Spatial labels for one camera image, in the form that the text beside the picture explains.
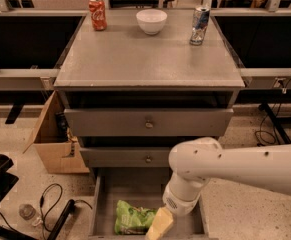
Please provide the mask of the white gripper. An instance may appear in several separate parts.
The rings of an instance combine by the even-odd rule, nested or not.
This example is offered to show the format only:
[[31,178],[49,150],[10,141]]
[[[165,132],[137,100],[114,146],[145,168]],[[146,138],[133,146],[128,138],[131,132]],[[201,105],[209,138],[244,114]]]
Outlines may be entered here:
[[161,207],[158,209],[145,235],[145,240],[160,240],[173,226],[174,217],[172,213],[180,217],[186,216],[196,207],[199,196],[191,201],[184,201],[176,197],[169,187],[166,187],[162,200],[167,208]]

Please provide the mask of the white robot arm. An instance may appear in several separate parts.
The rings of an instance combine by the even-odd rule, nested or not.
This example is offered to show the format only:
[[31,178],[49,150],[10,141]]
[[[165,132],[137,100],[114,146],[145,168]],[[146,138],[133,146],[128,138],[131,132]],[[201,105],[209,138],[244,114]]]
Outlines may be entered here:
[[168,161],[172,176],[145,240],[161,240],[177,217],[195,208],[212,178],[291,196],[291,144],[224,149],[203,137],[174,146]]

